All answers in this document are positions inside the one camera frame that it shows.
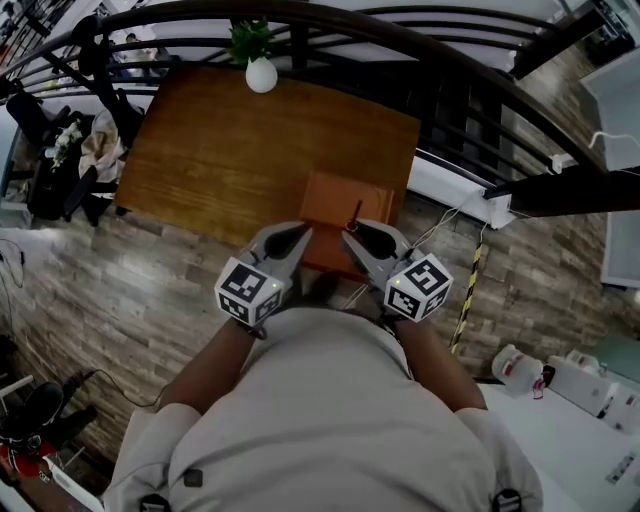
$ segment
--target green plant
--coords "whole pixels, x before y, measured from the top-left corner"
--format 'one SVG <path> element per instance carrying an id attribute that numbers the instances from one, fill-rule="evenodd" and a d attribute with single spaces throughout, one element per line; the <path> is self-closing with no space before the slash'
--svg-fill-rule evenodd
<path id="1" fill-rule="evenodd" d="M 271 37 L 266 19 L 243 21 L 231 29 L 232 46 L 229 53 L 238 64 L 268 57 Z"/>

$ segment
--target white device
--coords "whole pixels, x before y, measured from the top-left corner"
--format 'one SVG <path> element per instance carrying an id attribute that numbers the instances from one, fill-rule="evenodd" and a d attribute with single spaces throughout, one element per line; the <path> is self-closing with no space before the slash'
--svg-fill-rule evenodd
<path id="1" fill-rule="evenodd" d="M 556 370 L 549 388 L 594 416 L 605 414 L 618 390 L 618 383 L 583 370 L 564 358 L 551 356 Z"/>

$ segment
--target orange box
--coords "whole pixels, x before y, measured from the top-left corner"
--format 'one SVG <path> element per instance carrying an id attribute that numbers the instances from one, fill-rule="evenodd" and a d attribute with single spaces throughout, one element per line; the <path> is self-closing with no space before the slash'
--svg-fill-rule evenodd
<path id="1" fill-rule="evenodd" d="M 344 249 L 341 236 L 359 201 L 362 201 L 359 218 L 389 221 L 393 190 L 333 174 L 309 174 L 300 218 L 313 226 L 314 233 L 304 255 L 304 265 L 367 281 Z"/>

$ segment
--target white shirt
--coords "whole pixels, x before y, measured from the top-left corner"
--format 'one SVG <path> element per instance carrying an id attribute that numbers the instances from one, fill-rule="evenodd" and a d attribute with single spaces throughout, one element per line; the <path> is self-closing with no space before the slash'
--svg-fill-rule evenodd
<path id="1" fill-rule="evenodd" d="M 202 417 L 173 404 L 121 449 L 107 510 L 158 493 L 189 511 L 475 511 L 513 488 L 542 510 L 533 467 L 496 416 L 451 412 L 410 379 L 398 342 L 324 309 L 270 318 L 236 389 Z M 184 485 L 188 469 L 201 487 Z"/>

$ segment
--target potted plant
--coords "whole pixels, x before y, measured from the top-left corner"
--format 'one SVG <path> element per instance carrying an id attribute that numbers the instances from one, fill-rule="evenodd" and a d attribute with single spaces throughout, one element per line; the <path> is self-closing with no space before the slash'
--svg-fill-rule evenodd
<path id="1" fill-rule="evenodd" d="M 267 59 L 271 37 L 266 19 L 243 21 L 231 29 L 229 53 L 238 64 L 247 65 L 247 85 L 255 92 L 269 92 L 278 82 L 278 72 Z"/>

